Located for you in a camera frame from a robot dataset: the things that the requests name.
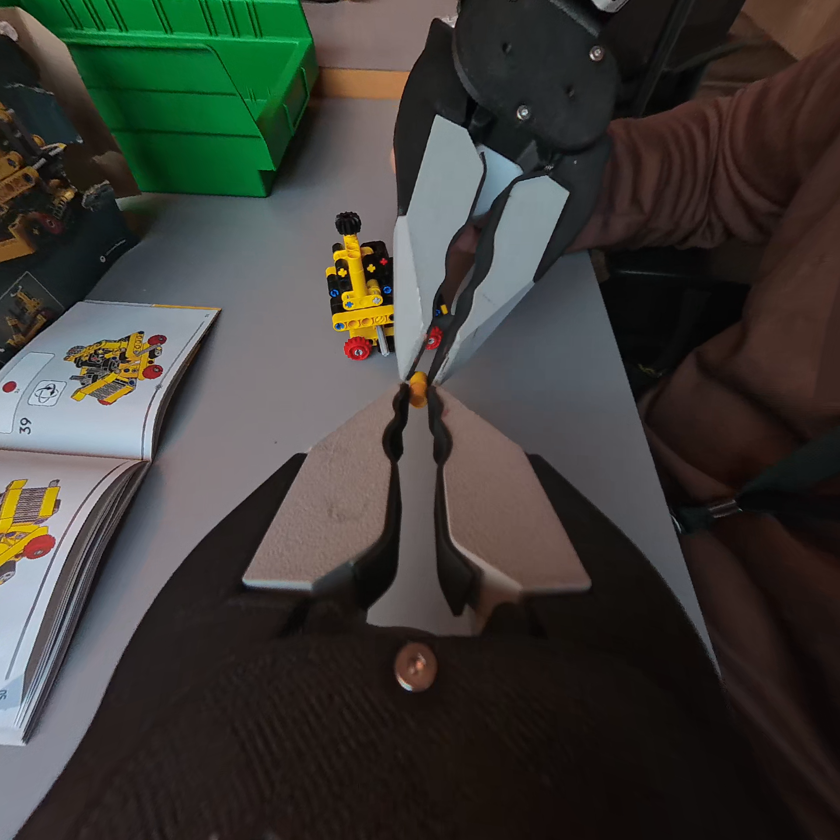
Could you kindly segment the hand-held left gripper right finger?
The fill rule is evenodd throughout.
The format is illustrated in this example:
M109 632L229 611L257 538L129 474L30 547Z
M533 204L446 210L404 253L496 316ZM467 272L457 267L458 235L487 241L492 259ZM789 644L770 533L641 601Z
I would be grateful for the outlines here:
M524 450L441 387L428 392L437 577L455 616L588 592L590 575Z

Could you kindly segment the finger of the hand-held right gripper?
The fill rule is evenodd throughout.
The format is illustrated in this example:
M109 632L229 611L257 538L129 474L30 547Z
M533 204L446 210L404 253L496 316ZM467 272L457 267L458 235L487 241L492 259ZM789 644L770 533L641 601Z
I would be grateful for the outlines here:
M485 215L486 225L499 195L522 177L518 164L475 145L466 127L434 116L411 200L395 221L395 357L402 380L415 372L438 322L434 310L450 246L474 217ZM448 311L444 332L455 306Z
M499 195L476 248L475 264L434 357L442 385L531 290L569 192L547 175L522 177Z

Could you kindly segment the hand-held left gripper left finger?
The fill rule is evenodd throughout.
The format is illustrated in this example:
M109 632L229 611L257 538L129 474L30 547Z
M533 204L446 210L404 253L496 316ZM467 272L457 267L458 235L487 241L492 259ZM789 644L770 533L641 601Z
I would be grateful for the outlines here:
M253 590L334 598L366 610L398 562L408 386L354 414L305 455L243 576Z

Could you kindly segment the yellow black lego vehicle model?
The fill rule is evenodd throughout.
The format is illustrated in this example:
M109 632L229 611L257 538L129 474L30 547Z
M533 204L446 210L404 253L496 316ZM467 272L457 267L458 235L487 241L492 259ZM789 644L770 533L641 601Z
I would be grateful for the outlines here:
M342 212L335 217L341 240L332 246L326 269L332 329L344 336L344 355L364 361L374 352L396 351L394 259L382 240L360 241L361 217Z

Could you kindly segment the person's right forearm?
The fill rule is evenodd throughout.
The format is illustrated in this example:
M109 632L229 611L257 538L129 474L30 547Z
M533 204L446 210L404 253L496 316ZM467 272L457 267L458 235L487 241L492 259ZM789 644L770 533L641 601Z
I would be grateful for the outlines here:
M725 98L616 119L595 210L569 247L767 241L838 140L839 45Z

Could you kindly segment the open lego instruction booklet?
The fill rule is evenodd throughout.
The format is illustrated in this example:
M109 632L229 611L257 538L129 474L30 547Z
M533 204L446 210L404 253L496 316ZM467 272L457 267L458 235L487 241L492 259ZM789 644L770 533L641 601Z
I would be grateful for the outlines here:
M81 301L2 370L1 743L37 726L218 308Z

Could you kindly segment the dark lego set box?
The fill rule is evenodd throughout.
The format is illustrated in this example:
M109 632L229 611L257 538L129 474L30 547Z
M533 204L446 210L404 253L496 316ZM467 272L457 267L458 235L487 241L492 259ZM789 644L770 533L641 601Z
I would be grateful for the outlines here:
M138 242L20 17L2 10L2 365Z

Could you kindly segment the green plastic storage bin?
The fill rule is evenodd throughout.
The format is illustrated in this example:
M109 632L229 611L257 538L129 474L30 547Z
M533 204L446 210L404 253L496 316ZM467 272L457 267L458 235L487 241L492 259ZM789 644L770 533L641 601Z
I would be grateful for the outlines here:
M145 193L265 197L319 75L299 1L28 1Z

